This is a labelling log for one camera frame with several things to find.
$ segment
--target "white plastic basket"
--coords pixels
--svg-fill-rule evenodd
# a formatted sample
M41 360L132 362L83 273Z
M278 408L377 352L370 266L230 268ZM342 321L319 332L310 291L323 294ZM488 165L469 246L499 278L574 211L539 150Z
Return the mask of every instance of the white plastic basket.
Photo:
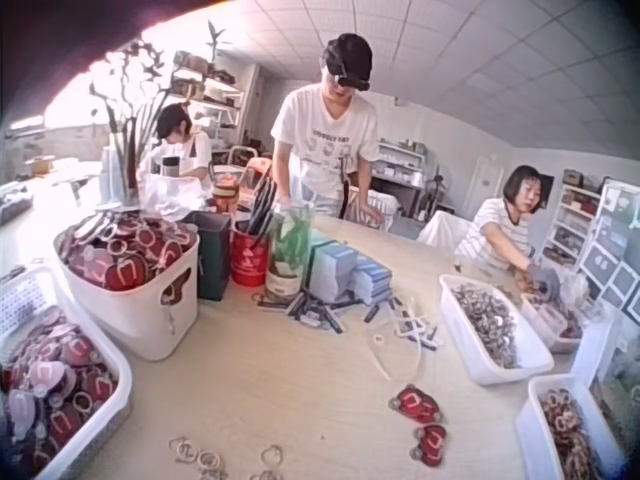
M563 338L560 335L556 335L531 303L532 295L523 293L521 297L522 315L531 324L551 353L573 353L578 349L581 338Z
M487 353L480 337L478 337L473 325L452 293L454 288L464 283L471 283L482 290L490 292L491 295L498 297L509 308L509 312L516 319L514 340L519 368L502 368ZM522 317L518 309L500 290L487 283L457 275L440 275L440 285L442 285L440 312L446 319L451 336L467 365L467 371L473 381L479 385L517 382L553 368L553 357L547 347Z
M34 314L58 305L69 321L77 323L102 354L105 364L118 379L113 395L85 423L37 480L74 478L93 454L100 450L131 411L131 367L122 352L107 338L88 314L73 300L64 282L48 265L31 266L0 286L0 360L6 361L13 348L36 324Z
M551 389L566 388L576 400L591 447L600 459L605 478L617 478L624 455L609 430L589 389L571 374L547 375L529 381L529 399L516 418L516 430L531 480L561 480L564 477L553 436L544 417L540 396Z
M57 246L61 235L55 240ZM59 259L58 263L75 298L107 333L146 360L162 360L176 349L198 316L196 243L171 267L141 287L112 292L80 278ZM162 292L191 269L176 305L161 305Z

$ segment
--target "striped shirt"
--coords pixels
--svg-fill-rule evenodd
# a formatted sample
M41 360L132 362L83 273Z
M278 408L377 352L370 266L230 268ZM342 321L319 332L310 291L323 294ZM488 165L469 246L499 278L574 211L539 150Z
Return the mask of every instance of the striped shirt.
M507 207L502 198L490 198L484 201L476 213L467 235L456 248L455 254L488 263L494 268L507 269L509 262L493 249L482 233L482 227L488 223L498 225L502 233L513 242L518 250L529 256L531 253L531 246L527 241L529 224L524 218L520 218L518 224L514 225L509 218Z

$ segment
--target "red container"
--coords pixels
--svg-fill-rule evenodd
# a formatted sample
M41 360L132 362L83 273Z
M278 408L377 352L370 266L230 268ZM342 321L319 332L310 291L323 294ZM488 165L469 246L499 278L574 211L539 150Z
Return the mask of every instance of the red container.
M231 278L238 285L259 287L267 276L269 237L256 237L233 229L231 238Z

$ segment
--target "short black hair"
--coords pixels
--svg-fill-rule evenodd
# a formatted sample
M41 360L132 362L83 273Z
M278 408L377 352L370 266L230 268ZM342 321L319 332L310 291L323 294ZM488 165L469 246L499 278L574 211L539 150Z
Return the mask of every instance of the short black hair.
M535 168L530 167L529 165L520 165L516 168L509 178L507 182L504 184L504 188L502 189L502 195L511 205L515 205L516 197L518 196L518 192L520 192L520 186L522 182L525 180L537 180L540 182L540 199L538 203L531 209L530 213L536 213L538 208L540 208L540 204L542 203L542 199L544 198L544 192L542 191L542 175Z
M347 74L355 75L360 80L369 81L373 68L373 51L369 43L355 33L343 33L338 38L329 40L322 60L334 75L342 74L337 71L344 65Z
M182 122L187 123L185 133L188 134L191 131L191 119L189 114L185 111L184 106L181 103L174 103L173 105L166 106L160 112L158 116L158 123L156 124L156 135L160 140L167 138L171 135L171 132L177 132L180 129Z

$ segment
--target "white t-shirt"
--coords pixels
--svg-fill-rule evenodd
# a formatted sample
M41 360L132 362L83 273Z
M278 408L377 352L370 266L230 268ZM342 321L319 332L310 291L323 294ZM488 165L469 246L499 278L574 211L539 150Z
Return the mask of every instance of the white t-shirt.
M205 132L193 129L191 138L185 143L170 144L163 140L161 145L151 151L149 155L151 161L146 165L147 172L151 171L151 162L162 168L163 157L180 157L180 174L198 167L207 168L211 162L211 140ZM210 185L211 181L207 176L202 181L202 187L206 188Z
M514 225L502 198L489 198L484 201L467 235L456 248L455 254L488 263L495 268L507 269L509 262L493 249L487 237L482 234L482 227L488 223L497 224L518 250L529 256L531 253L531 246L527 241L529 224L527 220L520 218L518 225Z
M290 174L327 198L342 197L345 172L350 162L357 162L357 154L370 162L378 160L375 107L356 94L347 111L333 119L319 83L287 95L271 135L293 145Z

